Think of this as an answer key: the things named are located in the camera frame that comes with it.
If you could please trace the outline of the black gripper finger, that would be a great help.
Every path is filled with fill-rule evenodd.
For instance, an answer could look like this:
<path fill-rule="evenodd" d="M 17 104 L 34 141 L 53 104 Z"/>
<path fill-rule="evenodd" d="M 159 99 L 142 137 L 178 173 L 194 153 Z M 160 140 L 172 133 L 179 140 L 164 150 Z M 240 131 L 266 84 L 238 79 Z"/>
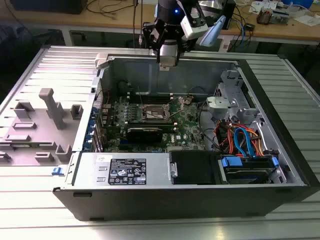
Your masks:
<path fill-rule="evenodd" d="M 183 36 L 184 31 L 180 25 L 167 25 L 167 66 L 176 67 L 180 56 L 184 52 Z"/>
<path fill-rule="evenodd" d="M 160 50 L 165 42 L 165 23 L 156 21 L 154 23 L 144 22 L 142 24 L 142 32 L 145 39 L 146 47 L 152 49 L 156 54 L 156 62 L 160 63 Z"/>

